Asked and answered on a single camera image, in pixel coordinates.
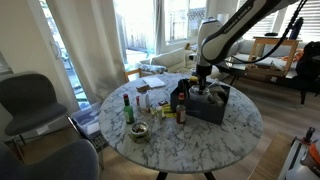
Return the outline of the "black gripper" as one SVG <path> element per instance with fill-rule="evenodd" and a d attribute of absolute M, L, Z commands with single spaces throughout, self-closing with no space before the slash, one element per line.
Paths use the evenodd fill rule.
<path fill-rule="evenodd" d="M 196 73 L 199 77 L 199 92 L 207 91 L 207 86 L 205 85 L 206 77 L 211 74 L 212 66 L 201 66 L 196 65 Z"/>

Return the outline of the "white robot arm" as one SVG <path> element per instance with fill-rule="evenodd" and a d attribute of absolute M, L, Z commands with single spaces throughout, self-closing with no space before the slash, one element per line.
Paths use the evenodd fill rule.
<path fill-rule="evenodd" d="M 213 65 L 222 62 L 231 46 L 257 22 L 269 14 L 283 9 L 298 0 L 247 0 L 239 10 L 216 32 L 209 31 L 208 22 L 199 30 L 198 60 L 196 72 L 199 75 L 199 90 L 203 92 L 206 77 Z"/>

